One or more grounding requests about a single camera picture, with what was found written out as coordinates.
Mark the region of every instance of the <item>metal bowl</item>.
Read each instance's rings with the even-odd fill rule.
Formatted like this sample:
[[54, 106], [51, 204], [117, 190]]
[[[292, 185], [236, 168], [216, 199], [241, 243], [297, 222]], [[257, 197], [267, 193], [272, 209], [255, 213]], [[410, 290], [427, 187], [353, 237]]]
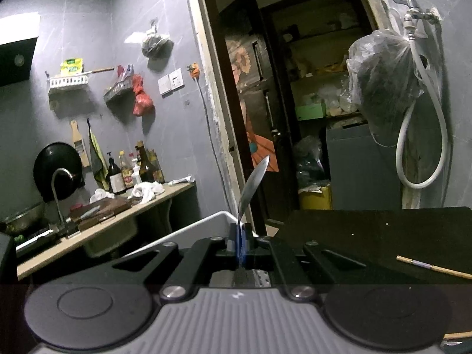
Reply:
[[27, 230], [44, 215], [44, 202], [38, 202], [29, 208], [7, 217], [3, 220], [6, 224], [6, 234], [18, 235]]

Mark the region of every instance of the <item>yellow towel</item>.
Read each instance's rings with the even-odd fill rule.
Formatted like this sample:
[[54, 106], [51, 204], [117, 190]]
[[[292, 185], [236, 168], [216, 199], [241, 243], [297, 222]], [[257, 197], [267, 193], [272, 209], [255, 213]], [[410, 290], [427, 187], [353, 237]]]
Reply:
[[88, 118], [87, 124], [89, 125], [90, 167], [94, 174], [95, 181], [98, 183], [99, 187], [101, 186], [103, 189], [108, 191], [110, 186], [106, 180], [108, 175], [107, 164], [105, 163], [105, 158], [103, 158], [97, 138], [91, 131], [90, 121]]

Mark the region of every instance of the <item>light switch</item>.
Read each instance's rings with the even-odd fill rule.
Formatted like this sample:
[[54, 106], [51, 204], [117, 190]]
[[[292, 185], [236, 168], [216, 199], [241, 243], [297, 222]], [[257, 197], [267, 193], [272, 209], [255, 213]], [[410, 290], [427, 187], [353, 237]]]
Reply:
[[172, 90], [183, 86], [182, 70], [178, 68], [174, 72], [170, 73], [169, 79], [171, 80]]
[[160, 78], [157, 81], [157, 84], [159, 85], [159, 93], [160, 94], [166, 94], [167, 92], [170, 92], [172, 90], [171, 80], [169, 79], [168, 74], [166, 74], [164, 77]]

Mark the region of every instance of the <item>wooden door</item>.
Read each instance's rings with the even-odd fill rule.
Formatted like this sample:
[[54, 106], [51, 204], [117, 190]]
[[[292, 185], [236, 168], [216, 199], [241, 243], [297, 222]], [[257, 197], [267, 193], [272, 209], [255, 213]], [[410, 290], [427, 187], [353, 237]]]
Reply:
[[235, 0], [220, 13], [234, 84], [253, 167], [270, 155], [259, 199], [264, 220], [285, 222], [298, 208], [296, 173], [285, 112], [275, 82], [265, 29], [256, 0]]

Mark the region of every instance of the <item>white cloth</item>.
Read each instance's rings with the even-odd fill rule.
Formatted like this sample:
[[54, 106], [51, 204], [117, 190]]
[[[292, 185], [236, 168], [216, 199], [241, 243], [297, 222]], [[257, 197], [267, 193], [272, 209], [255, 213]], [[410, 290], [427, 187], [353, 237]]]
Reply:
[[94, 195], [90, 197], [89, 203], [97, 202], [99, 199], [103, 199], [106, 197], [115, 198], [115, 195], [113, 193], [110, 193], [109, 191], [105, 191], [103, 189], [97, 189], [95, 190]]
[[172, 180], [171, 182], [169, 182], [169, 186], [174, 186], [182, 182], [192, 183], [192, 182], [195, 182], [195, 178], [194, 176], [188, 176], [188, 177], [181, 178], [180, 180]]
[[158, 182], [141, 182], [133, 188], [133, 197], [142, 197], [140, 204], [147, 203], [156, 198], [156, 195], [164, 193], [164, 187]]

